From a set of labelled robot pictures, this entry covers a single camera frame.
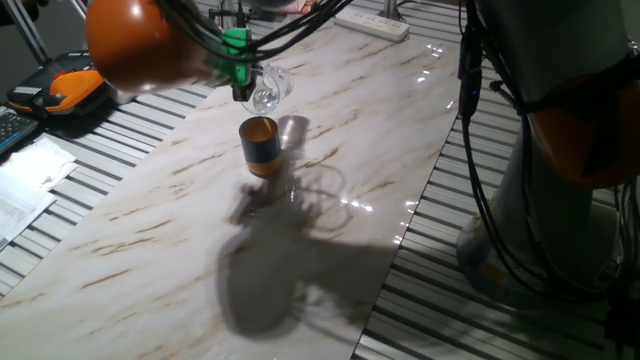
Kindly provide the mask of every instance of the white marble table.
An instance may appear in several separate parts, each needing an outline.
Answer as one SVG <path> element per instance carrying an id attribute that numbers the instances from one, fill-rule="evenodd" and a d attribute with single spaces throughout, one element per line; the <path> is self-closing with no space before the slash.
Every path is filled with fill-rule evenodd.
<path id="1" fill-rule="evenodd" d="M 218 89 L 0 302 L 3 359 L 348 359 L 455 115 L 457 51 L 326 28 L 248 174 Z M 247 190 L 262 185 L 262 190 Z"/>

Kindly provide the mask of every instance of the paper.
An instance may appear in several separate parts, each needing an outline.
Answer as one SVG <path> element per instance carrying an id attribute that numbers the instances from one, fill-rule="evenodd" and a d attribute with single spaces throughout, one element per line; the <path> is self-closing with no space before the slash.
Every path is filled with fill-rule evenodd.
<path id="1" fill-rule="evenodd" d="M 75 159 L 53 141 L 42 138 L 12 154 L 2 169 L 22 181 L 49 191 L 78 167 L 73 163 Z"/>
<path id="2" fill-rule="evenodd" d="M 0 249 L 55 201 L 50 193 L 0 169 Z"/>

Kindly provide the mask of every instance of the black cable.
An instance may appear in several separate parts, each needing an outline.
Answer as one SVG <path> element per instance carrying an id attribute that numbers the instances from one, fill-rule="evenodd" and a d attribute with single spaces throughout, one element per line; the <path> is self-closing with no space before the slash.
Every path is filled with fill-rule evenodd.
<path id="1" fill-rule="evenodd" d="M 461 27 L 462 24 L 462 16 L 461 16 L 462 10 L 461 7 L 459 7 L 459 22 L 458 24 Z M 523 104 L 521 98 L 519 97 L 519 93 L 517 92 L 511 78 L 509 77 L 508 71 L 506 69 L 506 66 L 504 65 L 504 63 L 502 63 L 501 57 L 499 55 L 499 52 L 497 51 L 497 49 L 495 49 L 493 42 L 490 38 L 490 35 L 488 34 L 488 32 L 486 31 L 486 29 L 484 29 L 484 27 L 481 25 L 479 16 L 476 12 L 476 8 L 475 8 L 475 3 L 473 1 L 469 1 L 467 2 L 467 31 L 469 31 L 469 29 L 475 29 L 476 31 L 478 31 L 479 33 L 479 37 L 480 37 L 480 42 L 482 43 L 482 47 L 484 48 L 484 51 L 486 51 L 486 55 L 487 58 L 489 58 L 489 60 L 492 62 L 492 64 L 494 65 L 494 68 L 496 70 L 496 72 L 500 75 L 500 77 L 503 79 L 504 84 L 507 86 L 507 88 L 511 91 L 511 93 L 513 94 L 513 101 L 512 103 L 514 104 L 514 107 L 516 108 L 516 110 L 518 111 L 519 114 L 523 115 L 524 112 L 522 111 L 522 107 L 519 106 L 520 104 Z M 526 118 L 526 116 L 522 117 L 523 119 L 523 135 L 525 136 L 524 140 L 527 140 L 526 138 L 528 137 L 529 140 L 529 146 L 525 146 L 523 148 L 523 155 L 525 155 L 525 159 L 523 161 L 523 196 L 525 196 L 525 203 L 528 203 L 528 194 L 527 194 L 527 189 L 528 189 L 528 177 L 530 174 L 530 168 L 531 168 L 531 160 L 530 160 L 530 151 L 531 151 L 531 147 L 530 147 L 530 133 L 527 133 L 527 131 L 530 129 L 528 128 L 528 120 Z M 465 125 L 463 122 L 463 129 L 464 127 L 468 127 L 469 123 L 470 123 L 470 116 L 468 118 L 467 124 Z M 473 163 L 473 159 L 472 159 L 472 154 L 471 154 L 471 149 L 470 149 L 470 141 L 465 143 L 465 151 L 467 152 L 467 158 L 468 158 L 468 162 L 469 162 L 469 172 L 470 172 L 470 177 L 472 180 L 472 189 L 474 190 L 474 197 L 476 198 L 476 203 L 478 205 L 478 210 L 480 212 L 481 217 L 483 218 L 483 223 L 485 225 L 485 229 L 487 230 L 487 234 L 489 235 L 489 239 L 492 241 L 494 248 L 496 250 L 496 253 L 498 255 L 498 257 L 500 258 L 501 262 L 503 263 L 503 265 L 505 266 L 505 268 L 508 270 L 509 274 L 514 278 L 514 280 L 516 282 L 518 282 L 520 285 L 522 285 L 525 289 L 531 291 L 532 293 L 545 297 L 545 298 L 551 298 L 553 300 L 557 300 L 557 301 L 562 301 L 562 302 L 568 302 L 568 303 L 583 303 L 586 301 L 594 301 L 594 300 L 601 300 L 603 297 L 598 294 L 598 296 L 594 296 L 591 292 L 588 293 L 588 295 L 586 294 L 581 294 L 582 296 L 578 297 L 578 298 L 566 298 L 565 296 L 559 296 L 555 293 L 549 293 L 549 292 L 543 292 L 543 291 L 539 291 L 535 288 L 533 288 L 531 285 L 529 285 L 526 281 L 524 281 L 515 271 L 513 271 L 513 269 L 511 268 L 511 265 L 507 262 L 504 254 L 502 254 L 502 251 L 504 251 L 504 253 L 506 253 L 523 271 L 527 272 L 529 275 L 533 276 L 534 278 L 537 278 L 538 280 L 542 281 L 544 284 L 546 284 L 547 286 L 551 287 L 552 289 L 556 290 L 559 294 L 567 294 L 567 291 L 565 291 L 566 289 L 560 288 L 558 286 L 558 284 L 556 284 L 555 282 L 551 282 L 550 279 L 543 277 L 540 274 L 537 274 L 536 272 L 534 272 L 533 270 L 531 270 L 528 266 L 524 265 L 518 257 L 516 257 L 510 250 L 509 248 L 506 246 L 506 244 L 504 243 L 504 241 L 502 240 L 502 238 L 500 237 L 500 234 L 498 232 L 498 227 L 496 226 L 495 220 L 493 219 L 493 215 L 491 214 L 491 210 L 489 208 L 489 205 L 486 201 L 486 197 L 484 196 L 483 190 L 482 190 L 482 186 L 480 184 L 480 180 L 479 180 L 479 176 L 477 174 L 477 171 L 475 170 L 475 164 Z M 527 216 L 526 219 L 526 223 L 527 226 L 529 226 L 528 228 L 528 232 L 529 232 L 529 239 L 530 239 L 530 243 L 532 245 L 534 245 L 535 248 L 535 243 L 534 243 L 534 238 L 532 237 L 532 230 L 529 224 L 529 219 L 530 217 Z M 545 256 L 543 251 L 540 251 L 540 256 Z M 549 269 L 549 271 L 553 271 L 555 270 L 553 268 L 553 266 L 550 266 L 551 269 Z M 585 292 L 585 289 L 579 289 L 579 291 L 577 292 Z"/>
<path id="2" fill-rule="evenodd" d="M 169 17 L 176 22 L 176 24 L 185 33 L 194 40 L 198 45 L 202 46 L 205 50 L 215 54 L 216 56 L 231 60 L 238 63 L 254 63 L 262 60 L 274 57 L 302 39 L 309 36 L 320 26 L 326 23 L 329 19 L 335 16 L 340 10 L 346 7 L 352 0 L 328 0 L 324 3 L 314 7 L 312 11 L 299 19 L 292 21 L 291 23 L 275 30 L 265 38 L 249 43 L 246 46 L 235 46 L 229 44 L 221 37 L 217 36 L 217 31 L 211 28 L 202 18 L 197 16 L 190 8 L 188 8 L 181 1 L 176 0 L 158 0 L 158 4 L 168 13 Z M 292 39 L 287 41 L 284 45 L 262 50 L 259 46 L 266 45 L 267 43 L 276 40 L 282 36 L 301 31 L 296 34 Z M 213 40 L 213 44 L 207 43 L 205 40 L 209 38 Z M 224 51 L 223 47 L 229 47 L 238 52 L 237 55 L 230 55 Z"/>
<path id="3" fill-rule="evenodd" d="M 464 31 L 462 31 L 462 1 L 463 0 L 458 0 L 458 30 L 460 30 L 460 36 L 464 33 Z"/>

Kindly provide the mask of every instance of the keyboard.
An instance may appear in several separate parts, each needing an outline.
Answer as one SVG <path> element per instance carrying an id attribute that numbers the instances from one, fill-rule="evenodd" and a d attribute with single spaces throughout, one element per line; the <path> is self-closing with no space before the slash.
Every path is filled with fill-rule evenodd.
<path id="1" fill-rule="evenodd" d="M 37 121 L 0 107 L 0 154 L 9 150 L 37 127 Z"/>

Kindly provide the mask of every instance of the power strip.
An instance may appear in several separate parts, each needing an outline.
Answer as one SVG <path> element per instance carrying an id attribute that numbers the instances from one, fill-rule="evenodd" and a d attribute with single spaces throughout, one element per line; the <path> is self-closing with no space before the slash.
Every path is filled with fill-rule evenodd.
<path id="1" fill-rule="evenodd" d="M 372 35 L 394 43 L 402 42 L 409 33 L 409 25 L 381 16 L 346 7 L 336 15 L 336 25 Z"/>

